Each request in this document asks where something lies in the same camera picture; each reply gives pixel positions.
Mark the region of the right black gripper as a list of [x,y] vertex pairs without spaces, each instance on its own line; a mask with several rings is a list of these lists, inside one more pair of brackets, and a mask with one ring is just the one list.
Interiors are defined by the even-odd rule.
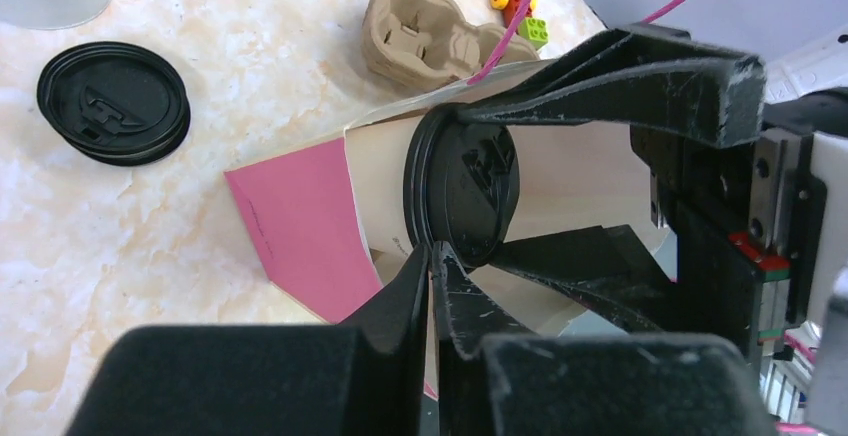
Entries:
[[847,256],[847,95],[764,109],[765,83],[757,55],[613,29],[459,107],[463,123],[648,128],[631,146],[651,171],[653,220],[677,238],[676,285],[628,225],[511,241],[490,264],[628,333],[712,333],[752,365],[781,353],[787,330],[823,322]]

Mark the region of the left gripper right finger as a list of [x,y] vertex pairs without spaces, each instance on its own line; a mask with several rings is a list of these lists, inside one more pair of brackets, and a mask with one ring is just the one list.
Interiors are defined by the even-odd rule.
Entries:
[[431,256],[444,435],[773,435],[754,376],[706,334],[545,337]]

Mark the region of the black cup lid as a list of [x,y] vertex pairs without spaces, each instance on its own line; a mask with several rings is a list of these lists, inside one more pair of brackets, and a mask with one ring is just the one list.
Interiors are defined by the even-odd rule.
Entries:
[[405,161],[403,208],[413,246],[446,242],[472,271],[488,264],[505,240],[520,170],[510,131],[461,122],[459,108],[434,106],[418,122]]

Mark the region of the white paper cup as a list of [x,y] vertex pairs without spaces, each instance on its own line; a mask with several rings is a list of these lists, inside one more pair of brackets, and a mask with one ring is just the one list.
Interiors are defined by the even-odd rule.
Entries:
[[412,252],[404,213],[404,170],[421,118],[409,117],[345,133],[355,207],[367,246],[398,257]]

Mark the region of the cream pink paper bag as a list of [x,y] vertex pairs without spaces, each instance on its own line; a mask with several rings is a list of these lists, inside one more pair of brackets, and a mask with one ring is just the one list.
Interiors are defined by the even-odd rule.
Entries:
[[[473,102],[542,69],[541,59],[504,57],[479,84],[457,81],[382,107],[347,111],[319,136],[226,173],[227,184],[269,280],[321,319],[337,323],[374,296],[406,258],[370,249],[357,215],[345,133],[422,116],[446,102]],[[628,224],[668,278],[677,238],[647,216],[647,167],[628,130],[612,123],[517,128],[521,195],[508,241],[560,230]]]

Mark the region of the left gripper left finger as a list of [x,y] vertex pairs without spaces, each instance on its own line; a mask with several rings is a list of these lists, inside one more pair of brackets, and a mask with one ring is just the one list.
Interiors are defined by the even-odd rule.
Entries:
[[71,435],[427,435],[427,248],[335,325],[144,326],[107,352]]

